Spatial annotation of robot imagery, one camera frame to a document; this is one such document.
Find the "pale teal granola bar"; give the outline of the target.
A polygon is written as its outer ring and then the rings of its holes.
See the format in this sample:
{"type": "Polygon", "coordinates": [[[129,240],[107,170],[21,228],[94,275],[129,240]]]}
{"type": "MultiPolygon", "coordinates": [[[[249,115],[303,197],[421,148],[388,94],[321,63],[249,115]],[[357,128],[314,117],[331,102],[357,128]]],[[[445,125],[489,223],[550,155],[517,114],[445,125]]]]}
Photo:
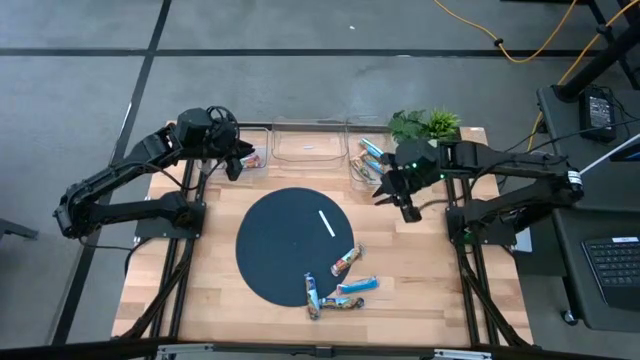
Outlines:
{"type": "Polygon", "coordinates": [[[380,158],[384,151],[366,138],[361,138],[359,144],[367,151],[370,156],[380,158]]]}

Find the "black keyboard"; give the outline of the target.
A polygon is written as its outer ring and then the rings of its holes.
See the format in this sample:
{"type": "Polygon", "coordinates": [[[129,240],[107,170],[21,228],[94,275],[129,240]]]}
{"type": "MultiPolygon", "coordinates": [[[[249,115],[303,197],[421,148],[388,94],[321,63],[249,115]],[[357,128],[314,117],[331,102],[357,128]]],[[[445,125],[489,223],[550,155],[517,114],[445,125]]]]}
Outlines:
{"type": "Polygon", "coordinates": [[[640,238],[589,239],[582,248],[604,302],[640,312],[640,238]]]}

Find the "purple oatmeal raisin granola bar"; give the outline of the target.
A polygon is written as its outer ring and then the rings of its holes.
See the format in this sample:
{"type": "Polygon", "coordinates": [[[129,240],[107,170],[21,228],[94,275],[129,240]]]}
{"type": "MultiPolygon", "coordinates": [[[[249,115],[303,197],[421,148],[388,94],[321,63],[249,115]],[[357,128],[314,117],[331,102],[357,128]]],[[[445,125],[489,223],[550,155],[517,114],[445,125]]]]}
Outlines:
{"type": "Polygon", "coordinates": [[[309,318],[311,320],[318,320],[320,318],[320,304],[315,278],[310,272],[307,272],[304,274],[304,279],[309,318]]]}
{"type": "Polygon", "coordinates": [[[326,297],[320,299],[319,304],[321,309],[351,310],[362,308],[365,300],[361,297],[326,297]]]}

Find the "dark grey furniture foot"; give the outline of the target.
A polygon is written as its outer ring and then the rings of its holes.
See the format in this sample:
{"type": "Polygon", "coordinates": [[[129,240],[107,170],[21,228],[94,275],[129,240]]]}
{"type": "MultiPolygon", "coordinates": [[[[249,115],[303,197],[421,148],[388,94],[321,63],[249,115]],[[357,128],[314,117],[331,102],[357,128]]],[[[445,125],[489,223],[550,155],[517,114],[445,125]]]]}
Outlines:
{"type": "Polygon", "coordinates": [[[5,235],[16,235],[27,240],[36,240],[38,231],[0,218],[0,241],[5,235]]]}

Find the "broad-leaf plant white pot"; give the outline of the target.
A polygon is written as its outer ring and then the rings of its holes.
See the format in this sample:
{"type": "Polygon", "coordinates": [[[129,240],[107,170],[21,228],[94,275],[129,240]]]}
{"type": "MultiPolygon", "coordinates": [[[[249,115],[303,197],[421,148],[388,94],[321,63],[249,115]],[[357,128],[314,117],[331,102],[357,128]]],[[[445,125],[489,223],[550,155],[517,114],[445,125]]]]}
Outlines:
{"type": "Polygon", "coordinates": [[[401,110],[395,112],[388,124],[391,135],[397,144],[410,139],[421,138],[425,134],[425,110],[401,110]]]}

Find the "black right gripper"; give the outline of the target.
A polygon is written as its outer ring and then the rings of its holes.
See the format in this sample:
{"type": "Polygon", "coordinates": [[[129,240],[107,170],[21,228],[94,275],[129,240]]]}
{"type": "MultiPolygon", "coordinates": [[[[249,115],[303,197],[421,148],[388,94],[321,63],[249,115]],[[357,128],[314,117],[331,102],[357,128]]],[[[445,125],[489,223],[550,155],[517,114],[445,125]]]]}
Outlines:
{"type": "Polygon", "coordinates": [[[390,169],[382,176],[382,183],[373,193],[373,197],[388,197],[376,201],[374,205],[393,204],[400,209],[406,223],[420,221],[420,210],[413,204],[411,196],[420,190],[424,183],[420,168],[425,161],[424,154],[417,151],[385,153],[382,160],[390,169]]]}

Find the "black stand legs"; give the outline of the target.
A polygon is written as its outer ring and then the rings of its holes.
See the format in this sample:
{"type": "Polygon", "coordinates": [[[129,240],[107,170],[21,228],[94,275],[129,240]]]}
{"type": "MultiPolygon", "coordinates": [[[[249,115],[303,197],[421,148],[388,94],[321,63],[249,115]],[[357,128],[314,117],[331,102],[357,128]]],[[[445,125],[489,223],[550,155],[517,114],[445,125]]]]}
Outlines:
{"type": "Polygon", "coordinates": [[[615,0],[620,6],[620,10],[608,21],[604,19],[604,15],[595,0],[580,1],[589,7],[596,19],[598,23],[597,34],[566,72],[566,76],[571,74],[589,48],[600,37],[606,40],[607,47],[598,52],[595,57],[566,84],[563,84],[564,79],[562,79],[558,85],[553,85],[552,89],[556,97],[563,102],[575,102],[579,95],[614,63],[620,65],[632,89],[640,91],[640,81],[636,77],[637,74],[640,74],[640,67],[632,70],[626,59],[626,54],[640,44],[640,0],[615,0]],[[629,26],[618,36],[614,36],[612,25],[620,17],[624,17],[629,26]]]}

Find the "black aluminium rig frame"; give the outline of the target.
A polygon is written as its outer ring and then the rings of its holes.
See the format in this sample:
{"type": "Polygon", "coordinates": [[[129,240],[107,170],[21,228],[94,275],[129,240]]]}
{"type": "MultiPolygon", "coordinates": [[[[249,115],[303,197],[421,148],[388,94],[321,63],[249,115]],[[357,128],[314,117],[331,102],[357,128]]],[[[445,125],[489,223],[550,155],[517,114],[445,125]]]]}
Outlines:
{"type": "Polygon", "coordinates": [[[347,157],[329,171],[285,171],[270,157],[271,150],[265,177],[206,184],[205,224],[195,240],[152,239],[134,253],[111,340],[0,349],[0,360],[119,360],[195,343],[212,344],[211,352],[315,357],[429,357],[435,349],[496,349],[515,356],[459,273],[443,205],[452,183],[420,192],[423,219],[407,224],[394,208],[375,206],[373,192],[352,188],[347,157]],[[331,311],[312,321],[300,307],[261,299],[242,279],[235,244],[246,211],[261,196],[293,186],[335,201],[367,247],[348,275],[353,281],[380,279],[363,309],[331,311]]]}

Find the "grassy plant white pot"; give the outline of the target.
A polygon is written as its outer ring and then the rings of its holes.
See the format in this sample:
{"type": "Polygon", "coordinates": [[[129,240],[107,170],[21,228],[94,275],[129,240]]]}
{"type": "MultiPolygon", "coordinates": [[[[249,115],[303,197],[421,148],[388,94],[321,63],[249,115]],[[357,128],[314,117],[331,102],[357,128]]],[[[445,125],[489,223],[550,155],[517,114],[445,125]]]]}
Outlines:
{"type": "Polygon", "coordinates": [[[448,140],[457,134],[460,118],[445,109],[433,109],[426,123],[427,134],[431,139],[448,140]]]}

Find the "dark grey side desk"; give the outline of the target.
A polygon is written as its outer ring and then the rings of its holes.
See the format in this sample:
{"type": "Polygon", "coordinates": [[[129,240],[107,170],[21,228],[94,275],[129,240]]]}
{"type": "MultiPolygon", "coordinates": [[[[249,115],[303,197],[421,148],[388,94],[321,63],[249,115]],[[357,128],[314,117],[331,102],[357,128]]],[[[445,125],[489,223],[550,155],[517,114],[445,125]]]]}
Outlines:
{"type": "MultiPolygon", "coordinates": [[[[577,134],[579,104],[563,102],[551,87],[536,91],[550,136],[551,148],[582,175],[584,197],[574,207],[556,209],[548,224],[554,226],[566,275],[563,283],[569,310],[592,330],[640,333],[640,309],[631,311],[607,304],[591,270],[582,243],[590,239],[640,239],[640,161],[611,162],[604,157],[625,139],[625,131],[640,134],[640,120],[621,126],[617,141],[601,145],[577,134]]],[[[616,97],[640,119],[640,91],[622,90],[616,97]]],[[[640,290],[629,297],[640,308],[640,290]]]]}

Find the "black power adapter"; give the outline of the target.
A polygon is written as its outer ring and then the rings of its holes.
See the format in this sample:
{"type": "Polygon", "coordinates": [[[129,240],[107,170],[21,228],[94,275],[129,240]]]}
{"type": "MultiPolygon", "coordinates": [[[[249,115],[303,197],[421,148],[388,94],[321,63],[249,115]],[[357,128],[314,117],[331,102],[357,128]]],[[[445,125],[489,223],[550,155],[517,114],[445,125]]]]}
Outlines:
{"type": "Polygon", "coordinates": [[[603,90],[586,88],[579,97],[580,136],[596,142],[610,143],[617,138],[613,106],[603,90]]]}

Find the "long clear plastic bin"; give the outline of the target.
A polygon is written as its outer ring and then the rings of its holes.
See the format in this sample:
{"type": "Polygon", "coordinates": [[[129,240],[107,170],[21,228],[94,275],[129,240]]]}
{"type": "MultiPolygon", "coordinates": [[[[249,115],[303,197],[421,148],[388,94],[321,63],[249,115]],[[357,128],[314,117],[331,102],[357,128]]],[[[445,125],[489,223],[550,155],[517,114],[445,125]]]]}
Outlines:
{"type": "Polygon", "coordinates": [[[379,115],[356,115],[347,119],[347,158],[351,186],[354,190],[372,193],[381,184],[381,174],[373,170],[375,180],[368,183],[352,168],[350,160],[365,150],[359,144],[361,138],[370,140],[384,152],[393,153],[397,143],[391,135],[388,122],[387,118],[379,115]]]}

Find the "silver frame bracket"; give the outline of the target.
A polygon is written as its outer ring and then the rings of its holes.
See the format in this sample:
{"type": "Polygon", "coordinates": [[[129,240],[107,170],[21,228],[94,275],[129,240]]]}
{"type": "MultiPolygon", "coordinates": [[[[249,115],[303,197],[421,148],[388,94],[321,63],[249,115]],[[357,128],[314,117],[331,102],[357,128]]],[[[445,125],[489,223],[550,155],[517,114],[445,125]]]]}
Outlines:
{"type": "Polygon", "coordinates": [[[211,352],[212,344],[171,344],[159,346],[156,352],[156,360],[176,360],[179,355],[199,354],[211,352]]]}
{"type": "Polygon", "coordinates": [[[488,352],[435,349],[431,360],[493,360],[493,357],[488,352]]]}

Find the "white paper strip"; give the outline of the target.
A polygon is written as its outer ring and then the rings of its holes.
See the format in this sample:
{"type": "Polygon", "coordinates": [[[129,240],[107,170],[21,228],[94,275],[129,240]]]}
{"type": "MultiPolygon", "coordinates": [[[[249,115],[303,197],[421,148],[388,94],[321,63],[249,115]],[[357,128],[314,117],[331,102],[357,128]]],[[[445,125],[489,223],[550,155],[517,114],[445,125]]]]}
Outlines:
{"type": "Polygon", "coordinates": [[[319,216],[320,216],[320,218],[322,219],[322,221],[323,221],[323,223],[324,223],[324,225],[325,225],[325,227],[326,227],[327,231],[329,232],[330,236],[331,236],[332,238],[334,238],[334,237],[336,236],[336,234],[335,234],[335,232],[334,232],[334,230],[333,230],[333,228],[332,228],[331,224],[329,223],[329,221],[328,221],[328,219],[327,219],[326,215],[324,214],[324,212],[323,212],[322,210],[319,210],[319,211],[318,211],[318,213],[319,213],[319,216]]]}

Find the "round dark blue woven mat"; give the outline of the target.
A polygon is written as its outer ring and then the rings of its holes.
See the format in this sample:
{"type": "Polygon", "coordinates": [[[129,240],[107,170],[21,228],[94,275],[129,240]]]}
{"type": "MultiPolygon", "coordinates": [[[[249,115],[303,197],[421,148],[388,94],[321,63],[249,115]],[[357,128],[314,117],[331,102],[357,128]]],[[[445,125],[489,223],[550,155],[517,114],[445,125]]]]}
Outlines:
{"type": "Polygon", "coordinates": [[[304,274],[313,275],[320,298],[331,295],[347,273],[334,277],[330,268],[354,246],[351,224],[336,202],[312,189],[284,188],[261,197],[245,214],[237,233],[236,261],[245,283],[259,297],[301,307],[307,304],[304,274]]]}

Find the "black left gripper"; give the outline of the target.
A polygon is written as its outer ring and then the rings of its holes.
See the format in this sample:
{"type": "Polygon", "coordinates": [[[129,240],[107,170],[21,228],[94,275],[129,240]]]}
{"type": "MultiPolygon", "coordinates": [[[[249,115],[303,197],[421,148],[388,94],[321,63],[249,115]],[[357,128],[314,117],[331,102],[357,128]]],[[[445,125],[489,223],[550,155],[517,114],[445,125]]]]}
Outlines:
{"type": "Polygon", "coordinates": [[[231,130],[233,131],[231,143],[224,154],[217,160],[214,169],[225,164],[225,172],[228,180],[236,181],[242,171],[240,160],[249,155],[247,152],[238,154],[238,151],[254,151],[254,146],[251,143],[239,140],[239,128],[236,122],[231,123],[231,130]]]}

